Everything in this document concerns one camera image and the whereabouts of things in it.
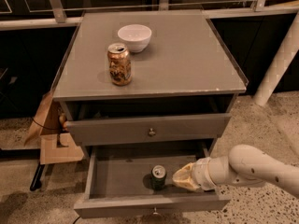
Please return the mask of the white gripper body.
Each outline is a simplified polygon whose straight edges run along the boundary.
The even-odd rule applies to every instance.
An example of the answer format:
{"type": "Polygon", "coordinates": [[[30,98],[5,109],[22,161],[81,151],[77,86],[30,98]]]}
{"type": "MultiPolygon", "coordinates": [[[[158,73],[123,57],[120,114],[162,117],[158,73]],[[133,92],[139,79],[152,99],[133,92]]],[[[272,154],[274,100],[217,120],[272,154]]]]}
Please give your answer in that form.
{"type": "Polygon", "coordinates": [[[199,189],[212,190],[216,187],[208,171],[210,161],[210,158],[199,159],[192,166],[191,178],[199,189]]]}

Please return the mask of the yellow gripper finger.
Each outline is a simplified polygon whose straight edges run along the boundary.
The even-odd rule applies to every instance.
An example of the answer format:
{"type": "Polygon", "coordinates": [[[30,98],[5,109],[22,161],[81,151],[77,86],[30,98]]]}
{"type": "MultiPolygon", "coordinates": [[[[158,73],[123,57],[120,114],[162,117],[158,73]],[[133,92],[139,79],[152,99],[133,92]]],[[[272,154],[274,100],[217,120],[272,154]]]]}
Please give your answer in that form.
{"type": "Polygon", "coordinates": [[[200,189],[200,186],[192,179],[192,168],[193,162],[190,162],[173,174],[172,181],[176,187],[189,191],[197,191],[200,189]]]}

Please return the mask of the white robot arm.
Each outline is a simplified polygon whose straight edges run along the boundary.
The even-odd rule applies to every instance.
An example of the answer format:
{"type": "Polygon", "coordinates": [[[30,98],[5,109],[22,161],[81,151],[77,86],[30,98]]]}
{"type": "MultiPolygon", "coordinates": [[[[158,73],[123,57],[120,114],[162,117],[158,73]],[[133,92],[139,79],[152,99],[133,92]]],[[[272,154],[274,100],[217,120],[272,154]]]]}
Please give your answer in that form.
{"type": "Polygon", "coordinates": [[[190,162],[177,170],[172,180],[177,187],[190,191],[212,190],[219,185],[262,187],[270,183],[299,197],[299,168],[248,145],[233,147],[227,156],[190,162]]]}

